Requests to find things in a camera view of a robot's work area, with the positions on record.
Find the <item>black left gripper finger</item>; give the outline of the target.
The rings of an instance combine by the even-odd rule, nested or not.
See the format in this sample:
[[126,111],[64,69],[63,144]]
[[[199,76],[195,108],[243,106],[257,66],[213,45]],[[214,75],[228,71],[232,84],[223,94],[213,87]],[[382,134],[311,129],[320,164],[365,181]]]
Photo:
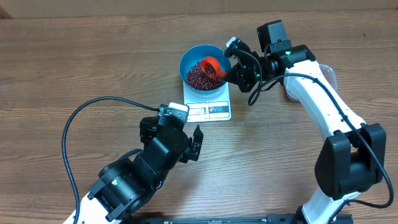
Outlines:
[[178,160],[179,162],[187,163],[188,161],[197,161],[199,159],[203,143],[203,133],[199,124],[196,126],[193,137],[189,141],[189,146],[183,151],[181,158]]
[[159,117],[146,117],[142,118],[140,128],[140,140],[143,144],[149,144],[149,142],[156,137]]

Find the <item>orange scoop with blue handle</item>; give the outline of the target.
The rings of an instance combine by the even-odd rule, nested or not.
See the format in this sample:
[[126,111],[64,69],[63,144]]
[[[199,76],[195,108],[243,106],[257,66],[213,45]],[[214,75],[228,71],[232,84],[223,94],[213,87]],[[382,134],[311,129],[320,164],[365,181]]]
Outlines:
[[220,63],[214,57],[207,56],[200,61],[200,68],[210,78],[224,77],[227,72],[221,69]]

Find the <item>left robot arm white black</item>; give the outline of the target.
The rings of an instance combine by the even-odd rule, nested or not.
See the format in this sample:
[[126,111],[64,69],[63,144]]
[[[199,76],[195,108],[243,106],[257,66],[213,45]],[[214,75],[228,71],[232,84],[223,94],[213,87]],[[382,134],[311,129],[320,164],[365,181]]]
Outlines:
[[143,149],[133,149],[105,166],[66,223],[121,223],[143,207],[164,184],[176,163],[197,161],[203,133],[188,137],[183,127],[189,107],[160,105],[157,116],[142,118]]

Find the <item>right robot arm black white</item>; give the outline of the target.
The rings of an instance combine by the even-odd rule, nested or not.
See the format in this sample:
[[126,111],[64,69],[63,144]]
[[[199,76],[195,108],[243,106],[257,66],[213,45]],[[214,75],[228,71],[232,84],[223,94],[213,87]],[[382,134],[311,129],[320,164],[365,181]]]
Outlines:
[[359,202],[359,194],[388,181],[384,168],[386,132],[368,124],[340,98],[305,45],[293,45],[282,21],[257,28],[261,54],[232,37],[224,55],[236,65],[225,80],[249,93],[253,105],[263,91],[280,83],[298,100],[314,121],[323,146],[315,163],[318,187],[294,214],[280,215],[281,223],[351,223],[342,209]]

